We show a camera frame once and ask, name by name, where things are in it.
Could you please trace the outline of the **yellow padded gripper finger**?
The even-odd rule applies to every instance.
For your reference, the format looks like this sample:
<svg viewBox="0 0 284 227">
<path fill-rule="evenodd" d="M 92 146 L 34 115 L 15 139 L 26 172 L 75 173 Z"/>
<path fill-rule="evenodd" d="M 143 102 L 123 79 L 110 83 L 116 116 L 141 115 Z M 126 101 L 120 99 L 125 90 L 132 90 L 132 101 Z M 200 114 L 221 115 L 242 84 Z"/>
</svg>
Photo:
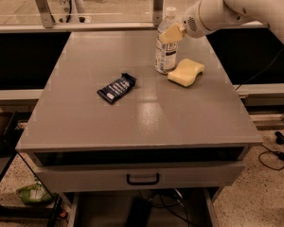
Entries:
<svg viewBox="0 0 284 227">
<path fill-rule="evenodd" d="M 175 23 L 159 35 L 162 44 L 171 44 L 181 41 L 186 35 L 186 29 L 182 23 Z"/>
</svg>

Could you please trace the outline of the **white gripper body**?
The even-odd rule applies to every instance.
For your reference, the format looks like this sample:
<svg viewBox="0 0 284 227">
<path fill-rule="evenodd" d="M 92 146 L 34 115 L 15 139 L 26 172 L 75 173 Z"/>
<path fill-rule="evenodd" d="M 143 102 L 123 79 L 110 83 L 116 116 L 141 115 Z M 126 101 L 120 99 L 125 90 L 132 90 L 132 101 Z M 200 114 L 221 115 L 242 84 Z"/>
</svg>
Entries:
<svg viewBox="0 0 284 227">
<path fill-rule="evenodd" d="M 215 5 L 208 0 L 199 0 L 189 7 L 183 15 L 183 24 L 186 35 L 192 38 L 201 38 L 215 31 Z"/>
</svg>

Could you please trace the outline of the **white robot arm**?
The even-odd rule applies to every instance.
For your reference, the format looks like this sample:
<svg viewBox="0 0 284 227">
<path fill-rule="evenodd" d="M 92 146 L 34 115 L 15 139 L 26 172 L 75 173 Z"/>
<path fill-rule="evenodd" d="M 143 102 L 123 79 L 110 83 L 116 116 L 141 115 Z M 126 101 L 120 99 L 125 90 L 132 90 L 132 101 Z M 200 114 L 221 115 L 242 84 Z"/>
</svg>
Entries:
<svg viewBox="0 0 284 227">
<path fill-rule="evenodd" d="M 162 44 L 201 38 L 226 27 L 260 22 L 284 45 L 284 0 L 199 0 L 159 36 Z"/>
</svg>

